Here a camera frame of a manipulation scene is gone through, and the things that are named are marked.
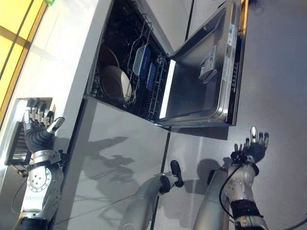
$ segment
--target black cable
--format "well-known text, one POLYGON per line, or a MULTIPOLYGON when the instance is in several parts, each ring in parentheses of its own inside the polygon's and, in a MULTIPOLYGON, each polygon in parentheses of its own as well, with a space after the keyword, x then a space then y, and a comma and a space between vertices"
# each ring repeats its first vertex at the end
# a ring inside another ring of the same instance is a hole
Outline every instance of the black cable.
POLYGON ((305 224, 305 223, 307 223, 307 218, 304 219, 303 221, 299 222, 298 224, 295 224, 294 226, 289 227, 289 228, 287 228, 287 229, 283 229, 283 230, 293 230, 293 229, 296 229, 296 228, 302 226, 302 225, 305 224))
POLYGON ((239 165, 225 180, 224 184, 222 185, 221 189, 220 189, 220 194, 219 194, 219 200, 220 200, 220 204, 222 206, 222 208, 224 209, 224 211, 227 213, 227 215, 229 215, 232 219, 234 219, 233 215, 231 215, 228 210, 224 207, 223 203, 222 203, 222 192, 223 189, 225 187, 225 185, 227 184, 227 182, 230 180, 230 178, 236 173, 236 171, 238 171, 239 168, 241 168, 242 165, 239 165))
POLYGON ((15 199, 16 199, 16 197, 17 197, 17 195, 18 195, 20 189, 23 187, 23 185, 25 184, 26 181, 27 181, 27 178, 24 179, 24 181, 23 181, 22 184, 19 186, 19 188, 17 189, 17 191, 16 191, 16 193, 15 193, 13 199, 12 199, 12 202, 11 202, 11 210, 12 210, 12 212, 15 213, 15 214, 19 214, 19 212, 16 212, 16 211, 15 211, 15 208, 14 208, 15 199))

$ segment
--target dishwasher rack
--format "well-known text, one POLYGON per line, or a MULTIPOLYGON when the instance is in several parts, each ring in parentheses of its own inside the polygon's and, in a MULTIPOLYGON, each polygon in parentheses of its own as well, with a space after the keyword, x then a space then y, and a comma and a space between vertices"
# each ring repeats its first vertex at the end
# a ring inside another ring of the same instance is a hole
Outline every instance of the dishwasher rack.
POLYGON ((152 31, 152 23, 146 14, 140 14, 137 11, 134 2, 114 1, 100 46, 109 47, 116 55, 119 67, 129 78, 132 87, 131 99, 123 104, 104 95, 99 84, 101 69, 98 64, 95 65, 91 80, 93 84, 89 94, 146 120, 155 121, 162 103, 168 57, 156 42, 152 31), (144 45, 151 50, 150 62, 157 66, 151 90, 146 88, 147 79, 140 80, 132 70, 137 50, 144 45))

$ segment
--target robot forearm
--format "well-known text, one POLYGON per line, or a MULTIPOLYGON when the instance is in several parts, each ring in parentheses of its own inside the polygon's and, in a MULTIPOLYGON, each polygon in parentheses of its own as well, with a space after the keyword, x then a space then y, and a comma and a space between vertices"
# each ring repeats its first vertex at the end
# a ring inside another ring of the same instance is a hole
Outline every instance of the robot forearm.
POLYGON ((33 154, 27 189, 14 229, 47 229, 60 202, 63 153, 43 150, 33 154))
MULTIPOLYGON (((231 166, 229 173, 236 167, 237 165, 231 166)), ((268 229, 256 206, 252 192, 254 177, 259 172, 255 167, 256 165, 252 166, 252 164, 243 165, 225 185, 224 192, 229 199, 236 230, 268 229)))

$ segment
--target wire rack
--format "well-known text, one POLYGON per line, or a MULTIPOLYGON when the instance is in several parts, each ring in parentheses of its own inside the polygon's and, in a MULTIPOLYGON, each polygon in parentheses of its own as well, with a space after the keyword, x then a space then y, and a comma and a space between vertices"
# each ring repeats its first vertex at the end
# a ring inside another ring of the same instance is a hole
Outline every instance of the wire rack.
POLYGON ((156 120, 157 113, 159 112, 159 104, 163 95, 163 88, 165 85, 165 74, 167 60, 163 55, 159 55, 157 60, 157 72, 153 82, 153 90, 148 91, 145 97, 145 102, 143 103, 144 113, 142 117, 147 120, 154 121, 156 120))
POLYGON ((142 26, 141 34, 140 36, 132 43, 129 59, 127 63, 127 74, 129 77, 129 87, 127 88, 127 91, 125 92, 125 97, 128 96, 128 92, 130 90, 130 86, 132 88, 132 95, 131 99, 125 103, 125 106, 129 106, 136 103, 136 98, 138 94, 138 89, 140 87, 140 77, 135 74, 132 70, 134 59, 136 57, 137 50, 141 48, 142 46, 147 46, 150 34, 153 30, 152 23, 148 21, 147 15, 143 14, 144 23, 142 26))

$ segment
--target stainless steel door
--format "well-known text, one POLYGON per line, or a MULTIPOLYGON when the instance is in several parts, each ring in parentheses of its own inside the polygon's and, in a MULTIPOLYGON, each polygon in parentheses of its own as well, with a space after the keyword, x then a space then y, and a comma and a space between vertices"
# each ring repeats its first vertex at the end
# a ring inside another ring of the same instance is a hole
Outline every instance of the stainless steel door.
POLYGON ((248 1, 227 1, 172 56, 160 119, 173 127, 236 123, 248 1))

